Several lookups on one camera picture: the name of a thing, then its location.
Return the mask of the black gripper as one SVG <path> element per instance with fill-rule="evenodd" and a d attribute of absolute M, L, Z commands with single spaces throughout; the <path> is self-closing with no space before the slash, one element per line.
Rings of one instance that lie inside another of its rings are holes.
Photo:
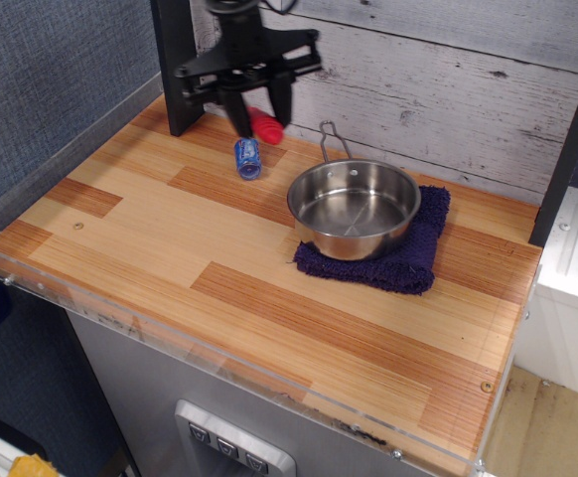
<path fill-rule="evenodd" d="M 212 9 L 218 22 L 217 43 L 175 69 L 189 104 L 221 104 L 235 132 L 252 138 L 242 93 L 264 87 L 276 120 L 292 119 L 292 86 L 300 76 L 321 68 L 314 29 L 273 30 L 258 9 Z"/>

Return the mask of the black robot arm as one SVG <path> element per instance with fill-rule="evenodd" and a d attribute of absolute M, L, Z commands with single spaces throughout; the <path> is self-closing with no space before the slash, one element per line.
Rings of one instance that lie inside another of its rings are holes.
<path fill-rule="evenodd" d="M 265 27 L 257 1 L 208 1 L 206 9 L 217 19 L 220 37 L 210 50 L 175 69 L 185 103 L 222 106 L 236 133 L 249 138 L 253 129 L 243 95 L 264 87 L 275 119 L 288 126 L 293 83 L 322 68 L 320 33 Z"/>

